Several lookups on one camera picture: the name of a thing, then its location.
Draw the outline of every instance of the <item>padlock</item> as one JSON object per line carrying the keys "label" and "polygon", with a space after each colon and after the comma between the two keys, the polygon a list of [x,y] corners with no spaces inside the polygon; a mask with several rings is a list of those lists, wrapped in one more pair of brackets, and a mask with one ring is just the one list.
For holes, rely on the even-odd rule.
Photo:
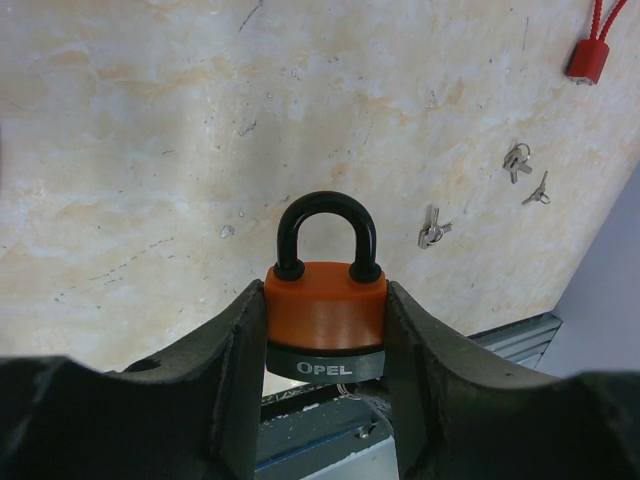
{"label": "padlock", "polygon": [[[355,261],[298,259],[298,230],[307,218],[333,213],[356,234]],[[264,282],[269,343],[267,370],[310,383],[353,383],[382,376],[387,298],[376,263],[376,229],[369,212],[338,192],[293,202],[278,226],[277,263]]]}

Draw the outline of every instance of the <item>orange padlock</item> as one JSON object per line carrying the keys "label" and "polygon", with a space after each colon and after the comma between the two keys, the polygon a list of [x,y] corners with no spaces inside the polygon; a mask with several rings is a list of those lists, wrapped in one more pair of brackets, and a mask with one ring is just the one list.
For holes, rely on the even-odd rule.
{"label": "orange padlock", "polygon": [[[300,225],[317,213],[339,215],[355,230],[351,265],[298,259]],[[267,369],[314,383],[380,377],[387,282],[375,261],[376,231],[369,212],[342,193],[305,195],[280,219],[277,255],[264,283]]]}

